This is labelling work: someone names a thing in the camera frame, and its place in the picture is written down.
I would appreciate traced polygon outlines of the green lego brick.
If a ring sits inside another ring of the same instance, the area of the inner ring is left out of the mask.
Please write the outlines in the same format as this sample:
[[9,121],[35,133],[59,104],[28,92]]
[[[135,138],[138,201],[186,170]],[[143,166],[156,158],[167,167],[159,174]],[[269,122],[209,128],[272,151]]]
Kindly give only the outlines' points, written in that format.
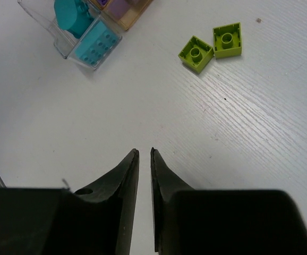
[[192,36],[178,57],[191,71],[200,74],[214,57],[214,49],[198,37]]
[[241,56],[241,23],[213,28],[214,55],[216,59]]

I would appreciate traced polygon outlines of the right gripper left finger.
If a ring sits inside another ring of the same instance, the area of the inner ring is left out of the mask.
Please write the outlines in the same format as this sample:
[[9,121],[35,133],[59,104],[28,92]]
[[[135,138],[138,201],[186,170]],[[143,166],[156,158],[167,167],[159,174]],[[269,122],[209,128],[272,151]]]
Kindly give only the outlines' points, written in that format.
[[133,149],[75,192],[0,188],[0,254],[129,254],[138,179]]

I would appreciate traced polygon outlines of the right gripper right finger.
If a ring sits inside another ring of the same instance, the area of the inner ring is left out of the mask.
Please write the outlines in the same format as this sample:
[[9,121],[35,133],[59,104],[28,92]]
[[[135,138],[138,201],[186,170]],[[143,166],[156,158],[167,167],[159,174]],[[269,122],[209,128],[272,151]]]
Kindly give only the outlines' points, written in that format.
[[307,254],[307,229],[281,190],[197,190],[151,152],[158,254]]

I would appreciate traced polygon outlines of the purple square lego brick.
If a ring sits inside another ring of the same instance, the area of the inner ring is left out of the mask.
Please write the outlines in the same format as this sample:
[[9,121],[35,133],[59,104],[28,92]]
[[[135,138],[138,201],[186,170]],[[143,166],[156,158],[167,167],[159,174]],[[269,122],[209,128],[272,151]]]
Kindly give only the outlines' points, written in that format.
[[108,3],[108,0],[97,0],[100,6],[105,6]]

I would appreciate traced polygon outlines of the cyan lego brick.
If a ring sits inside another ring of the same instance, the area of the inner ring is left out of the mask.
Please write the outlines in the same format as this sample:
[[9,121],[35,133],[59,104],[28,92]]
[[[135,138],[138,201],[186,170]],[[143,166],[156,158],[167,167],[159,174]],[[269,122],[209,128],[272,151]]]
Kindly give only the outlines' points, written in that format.
[[86,66],[96,69],[121,39],[104,21],[98,20],[79,41],[73,56]]

